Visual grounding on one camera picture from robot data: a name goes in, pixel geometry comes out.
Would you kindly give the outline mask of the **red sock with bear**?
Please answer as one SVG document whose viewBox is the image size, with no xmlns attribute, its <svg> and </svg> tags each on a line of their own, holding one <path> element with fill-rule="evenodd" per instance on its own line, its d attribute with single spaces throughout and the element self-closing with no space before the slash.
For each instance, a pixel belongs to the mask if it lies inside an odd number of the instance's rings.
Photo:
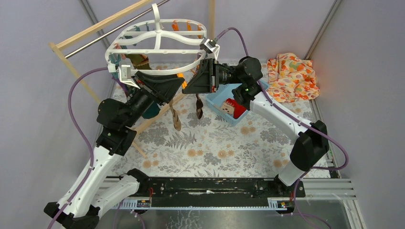
<svg viewBox="0 0 405 229">
<path fill-rule="evenodd" d="M 236 100 L 228 98 L 220 106 L 220 111 L 229 114 L 233 119 L 238 119 L 245 113 L 246 108 L 239 105 Z"/>
</svg>

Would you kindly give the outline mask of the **white plastic clip hanger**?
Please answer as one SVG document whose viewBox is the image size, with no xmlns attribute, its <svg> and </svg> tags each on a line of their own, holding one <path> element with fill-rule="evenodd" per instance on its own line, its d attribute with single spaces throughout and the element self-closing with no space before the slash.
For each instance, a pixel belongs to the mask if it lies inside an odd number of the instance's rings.
<svg viewBox="0 0 405 229">
<path fill-rule="evenodd" d="M 114 64 L 115 66 L 121 65 L 120 62 L 115 63 L 112 61 L 111 56 L 116 54 L 121 57 L 124 57 L 126 54 L 196 54 L 199 56 L 194 62 L 176 69 L 167 69 L 167 70 L 139 70 L 132 68 L 131 73 L 135 74 L 138 71 L 150 74 L 150 75 L 177 75 L 189 71 L 197 67 L 200 62 L 205 59 L 206 52 L 200 48 L 200 43 L 203 39 L 207 37 L 207 29 L 204 25 L 200 24 L 197 21 L 187 20 L 187 19 L 161 19 L 158 5 L 153 3 L 151 5 L 152 11 L 154 14 L 154 19 L 149 21 L 143 21 L 136 23 L 125 28 L 120 35 L 114 39 L 114 42 L 107 48 L 105 53 L 105 58 L 108 64 Z M 187 26 L 196 25 L 197 30 L 179 30 L 179 31 L 168 31 L 164 29 L 163 24 L 169 23 L 172 24 L 174 20 L 177 22 L 185 23 Z M 155 39 L 155 46 L 153 49 L 122 49 L 122 46 L 135 45 L 143 40 Z M 171 40 L 191 45 L 197 46 L 198 49 L 163 49 L 161 48 L 161 39 L 169 38 Z"/>
</svg>

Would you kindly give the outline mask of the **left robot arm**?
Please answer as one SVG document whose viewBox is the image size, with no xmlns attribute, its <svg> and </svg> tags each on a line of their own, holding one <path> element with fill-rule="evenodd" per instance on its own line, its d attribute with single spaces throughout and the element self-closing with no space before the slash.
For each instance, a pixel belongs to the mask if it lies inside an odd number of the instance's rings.
<svg viewBox="0 0 405 229">
<path fill-rule="evenodd" d="M 111 98 L 98 107 L 97 122 L 103 129 L 95 145 L 89 145 L 89 160 L 67 193 L 48 203 L 44 212 L 51 223 L 66 229 L 93 229 L 103 215 L 131 194 L 143 196 L 148 184 L 142 178 L 125 175 L 117 184 L 98 194 L 109 170 L 124 157 L 137 132 L 132 126 L 154 104 L 167 104 L 184 84 L 178 74 L 155 70 L 121 69 L 118 80 L 129 90 L 127 102 Z"/>
</svg>

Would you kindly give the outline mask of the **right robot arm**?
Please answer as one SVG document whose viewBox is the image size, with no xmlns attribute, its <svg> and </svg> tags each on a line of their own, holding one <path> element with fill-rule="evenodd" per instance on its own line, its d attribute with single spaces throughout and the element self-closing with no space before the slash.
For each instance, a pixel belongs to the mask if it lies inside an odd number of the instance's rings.
<svg viewBox="0 0 405 229">
<path fill-rule="evenodd" d="M 232 90 L 235 101 L 282 130 L 294 144 L 290 161 L 274 183 L 275 193 L 285 197 L 293 190 L 293 184 L 329 151 L 327 128 L 322 121 L 311 122 L 300 117 L 270 97 L 260 82 L 262 77 L 257 58 L 246 56 L 236 66 L 219 64 L 215 59 L 202 59 L 182 93 L 215 93 L 222 84 L 238 84 Z"/>
</svg>

